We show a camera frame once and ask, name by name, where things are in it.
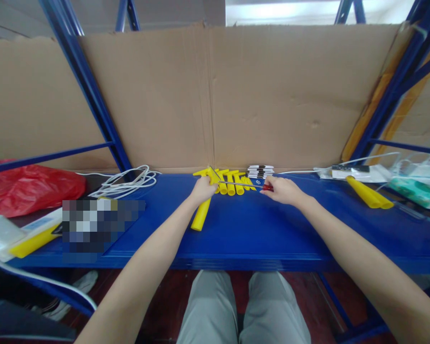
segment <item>red plastic bag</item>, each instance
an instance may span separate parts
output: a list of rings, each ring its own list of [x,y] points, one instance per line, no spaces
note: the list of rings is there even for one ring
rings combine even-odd
[[[11,160],[0,160],[4,163]],[[85,193],[83,176],[64,170],[29,165],[0,172],[0,214],[5,217],[62,206]]]

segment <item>pants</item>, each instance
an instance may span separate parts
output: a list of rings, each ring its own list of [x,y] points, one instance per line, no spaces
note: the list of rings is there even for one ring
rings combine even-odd
[[[229,275],[201,270],[191,287],[177,344],[310,344],[311,335],[290,284],[278,272],[256,272],[248,284],[244,329],[238,335]]]

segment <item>yellow plastic tube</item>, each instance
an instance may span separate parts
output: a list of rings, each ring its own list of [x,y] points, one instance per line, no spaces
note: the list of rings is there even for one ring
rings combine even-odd
[[[198,232],[202,231],[202,227],[204,226],[205,218],[207,217],[207,212],[209,211],[210,200],[202,203],[199,208],[197,208],[196,215],[194,216],[193,223],[191,224],[191,229],[197,230]]]
[[[226,173],[226,181],[234,183],[233,174],[236,174],[236,173],[239,173],[239,170],[229,171],[228,173]],[[227,187],[228,187],[228,195],[234,196],[236,194],[236,189],[234,185],[228,184]]]
[[[210,177],[210,185],[218,184],[220,181],[220,169],[216,169],[215,172],[213,172],[211,167],[207,168],[207,175]],[[218,194],[220,192],[220,186],[217,186],[215,193]]]
[[[246,176],[242,176],[242,178],[240,179],[240,182],[241,182],[242,184],[248,184],[248,183],[247,183],[247,180],[246,180]],[[245,190],[245,191],[248,191],[248,190],[250,190],[250,187],[249,187],[249,186],[244,186],[244,190]]]
[[[369,192],[376,197],[376,199],[381,203],[381,209],[390,209],[393,208],[394,204],[393,202],[386,199],[383,195],[381,195],[379,192],[374,191],[373,189],[369,188]]]
[[[244,175],[244,174],[245,174],[245,172],[234,174],[234,182],[235,183],[241,183],[239,177],[242,176],[242,175]],[[238,195],[243,195],[244,194],[244,188],[242,187],[242,185],[236,185],[236,193]]]
[[[38,250],[40,247],[46,245],[51,240],[56,239],[58,236],[51,234],[59,225],[55,225],[40,234],[37,234],[31,237],[29,240],[26,240],[8,250],[12,255],[18,258],[24,258],[28,256],[33,251]]]
[[[223,176],[228,172],[229,172],[229,170],[221,170],[218,172],[218,175],[220,176],[221,180],[220,180],[220,183],[218,183],[217,191],[219,190],[221,194],[227,194],[228,193],[228,187],[226,186],[225,183],[222,183],[225,181]]]
[[[349,182],[350,186],[355,190],[357,195],[370,207],[373,209],[382,208],[382,209],[390,209],[394,206],[394,204],[386,199],[380,193],[374,191],[368,186],[364,185],[362,182],[359,182],[352,176],[347,176],[346,180]]]
[[[220,177],[218,176],[219,170],[214,170],[212,167],[209,167],[207,170],[207,175],[210,177],[210,185],[217,184],[220,181]]]
[[[253,185],[253,182],[250,180],[250,178],[248,178],[247,176],[245,177],[245,180],[246,180],[246,184],[250,184],[250,185]],[[250,190],[256,190],[256,187],[253,187],[253,186],[251,186],[250,187]]]

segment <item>red floor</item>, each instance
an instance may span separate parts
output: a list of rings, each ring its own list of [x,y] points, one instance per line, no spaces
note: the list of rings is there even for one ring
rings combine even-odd
[[[100,302],[120,270],[100,270],[99,281],[89,293]],[[193,279],[198,271],[169,270],[151,301],[140,335],[150,343],[174,343],[178,337]],[[245,312],[248,302],[248,281],[252,275],[246,271],[229,271],[239,313]],[[333,334],[345,328],[331,299],[316,274],[284,272],[283,276],[293,287],[298,304],[311,333],[312,343],[335,343]],[[357,325],[366,319],[365,298],[358,287],[344,273],[325,274],[333,291],[343,305],[352,323]],[[63,322],[81,331],[87,317],[71,310]],[[364,344],[396,343],[389,333],[380,335]]]

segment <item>electrical cord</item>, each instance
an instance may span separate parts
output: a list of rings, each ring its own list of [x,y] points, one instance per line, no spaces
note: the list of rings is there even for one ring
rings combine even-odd
[[[125,174],[131,171],[143,170],[137,178],[128,183],[117,183]],[[89,196],[91,197],[109,197],[113,199],[120,199],[127,196],[140,188],[150,187],[156,184],[156,176],[161,174],[158,171],[150,171],[148,165],[141,165],[137,168],[133,168],[115,175],[101,174],[101,173],[78,173],[80,175],[92,175],[97,174],[105,177],[109,177],[105,182],[102,183],[100,189],[94,191]]]
[[[135,178],[132,182],[129,183],[117,183],[125,174],[136,171],[136,170],[143,170],[137,178]],[[102,183],[99,190],[91,193],[89,196],[92,197],[102,197],[102,196],[110,196],[115,194],[121,194],[120,196],[114,197],[114,199],[119,199],[124,196],[127,196],[134,191],[145,188],[149,186],[153,186],[156,184],[156,176],[160,174],[160,172],[157,171],[150,171],[150,167],[148,165],[142,165],[134,169],[130,169],[115,175],[108,175],[108,174],[102,174],[102,173],[78,173],[80,175],[101,175],[105,177],[109,177],[104,183]],[[92,309],[95,311],[97,309],[96,303],[90,298],[87,294],[83,293],[78,288],[75,288],[74,286],[71,286],[66,283],[62,283],[59,281],[56,281],[54,279],[50,279],[47,277],[43,277],[34,273],[30,273],[21,269],[13,268],[12,266],[6,264],[5,262],[0,260],[0,267],[8,272],[11,272],[16,275],[32,278],[35,280],[40,280],[46,283],[50,283],[62,288],[69,289],[76,294],[80,295],[82,298],[84,298],[92,307]]]
[[[27,271],[24,271],[24,270],[21,270],[21,269],[13,268],[12,266],[10,266],[10,265],[2,262],[1,260],[0,260],[0,267],[2,269],[4,269],[4,270],[7,270],[8,272],[11,272],[11,273],[16,274],[16,275],[21,275],[21,276],[24,276],[24,277],[29,277],[29,278],[32,278],[32,279],[35,279],[35,280],[40,280],[40,281],[43,281],[43,282],[46,282],[46,283],[50,283],[50,284],[53,284],[53,285],[56,285],[56,286],[59,286],[59,287],[62,287],[62,288],[69,289],[69,290],[77,293],[81,297],[83,297],[91,305],[91,307],[92,307],[93,310],[97,309],[97,305],[92,300],[92,298],[90,298],[87,294],[83,293],[80,289],[75,288],[74,286],[71,286],[70,284],[62,283],[62,282],[56,281],[54,279],[49,279],[47,277],[43,277],[43,276],[31,273],[31,272],[27,272]]]
[[[357,161],[361,161],[361,160],[369,160],[372,158],[379,158],[379,157],[383,157],[383,156],[388,156],[388,155],[398,155],[397,160],[395,160],[394,166],[398,163],[398,160],[400,158],[400,152],[390,152],[390,153],[385,153],[385,154],[379,154],[379,155],[373,155],[373,156],[369,156],[369,157],[365,157],[365,158],[360,158],[360,159],[355,159],[355,160],[349,160],[346,162],[342,162],[339,165],[346,165],[348,163],[351,162],[357,162]],[[326,171],[326,170],[330,170],[331,167],[326,167],[326,168],[316,168],[313,171],[287,171],[287,172],[280,172],[278,174],[288,174],[288,173],[317,173],[317,172],[321,172],[321,171]]]

